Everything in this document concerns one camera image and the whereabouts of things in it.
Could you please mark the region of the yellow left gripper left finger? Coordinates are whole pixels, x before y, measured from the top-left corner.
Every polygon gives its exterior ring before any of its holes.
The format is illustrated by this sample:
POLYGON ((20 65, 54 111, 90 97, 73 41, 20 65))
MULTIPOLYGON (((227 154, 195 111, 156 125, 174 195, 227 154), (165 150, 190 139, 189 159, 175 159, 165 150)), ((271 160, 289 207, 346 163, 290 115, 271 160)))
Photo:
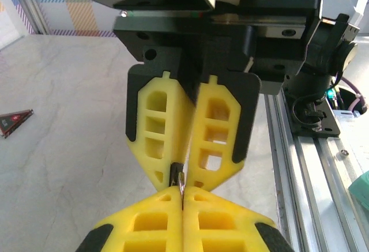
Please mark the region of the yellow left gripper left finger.
POLYGON ((182 251, 182 201, 169 187, 100 220, 77 251, 182 251))

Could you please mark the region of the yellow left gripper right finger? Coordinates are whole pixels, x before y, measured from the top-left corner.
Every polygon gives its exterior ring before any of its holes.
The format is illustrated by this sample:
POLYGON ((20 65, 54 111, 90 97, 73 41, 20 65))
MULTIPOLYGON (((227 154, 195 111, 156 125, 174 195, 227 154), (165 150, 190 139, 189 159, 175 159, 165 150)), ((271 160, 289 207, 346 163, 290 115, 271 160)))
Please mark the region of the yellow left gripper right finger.
POLYGON ((273 220, 198 187, 183 214, 184 251, 293 251, 273 220))

